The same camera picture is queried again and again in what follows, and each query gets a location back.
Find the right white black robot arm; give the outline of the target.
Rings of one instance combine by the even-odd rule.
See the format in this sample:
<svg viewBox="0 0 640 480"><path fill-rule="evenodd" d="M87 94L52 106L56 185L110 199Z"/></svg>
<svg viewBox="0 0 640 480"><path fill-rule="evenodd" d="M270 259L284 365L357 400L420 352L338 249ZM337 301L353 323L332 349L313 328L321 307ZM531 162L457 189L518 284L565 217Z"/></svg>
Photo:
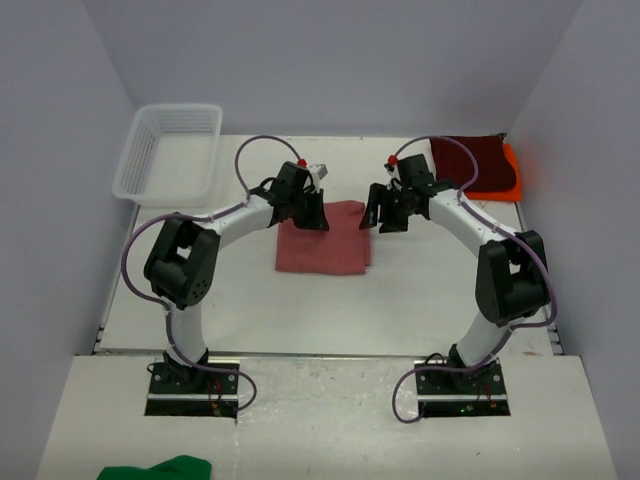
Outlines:
<svg viewBox="0 0 640 480"><path fill-rule="evenodd" d="M484 215L462 190L436 179L422 154L392 155L384 168L390 180L371 185L361 229L405 232L410 218L421 216L447 230L476 258L476 317L445 359L425 361L416 369L467 393L524 320L550 303L544 242L534 231L516 231Z"/></svg>

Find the pink t shirt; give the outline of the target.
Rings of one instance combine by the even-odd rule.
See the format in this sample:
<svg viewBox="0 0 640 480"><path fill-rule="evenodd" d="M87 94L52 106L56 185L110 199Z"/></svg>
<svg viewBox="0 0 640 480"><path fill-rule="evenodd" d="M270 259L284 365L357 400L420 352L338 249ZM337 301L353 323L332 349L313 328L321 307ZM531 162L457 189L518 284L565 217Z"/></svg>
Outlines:
<svg viewBox="0 0 640 480"><path fill-rule="evenodd" d="M275 270L332 276L364 275L371 265L370 231L359 228L365 204L344 200L325 205L328 231L279 225Z"/></svg>

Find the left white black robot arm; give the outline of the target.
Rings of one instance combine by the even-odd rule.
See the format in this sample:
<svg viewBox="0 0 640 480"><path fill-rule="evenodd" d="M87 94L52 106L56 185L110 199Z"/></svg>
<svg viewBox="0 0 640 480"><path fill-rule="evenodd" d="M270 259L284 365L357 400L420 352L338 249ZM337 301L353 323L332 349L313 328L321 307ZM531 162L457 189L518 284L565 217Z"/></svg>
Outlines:
<svg viewBox="0 0 640 480"><path fill-rule="evenodd" d="M200 303L212 286L219 252L287 220L303 230L327 231L321 188L326 175L324 164L286 162L238 206L207 218L174 214L164 221L143 269L152 292L168 302L170 316L163 364L154 367L156 381L187 393L206 385L208 349Z"/></svg>

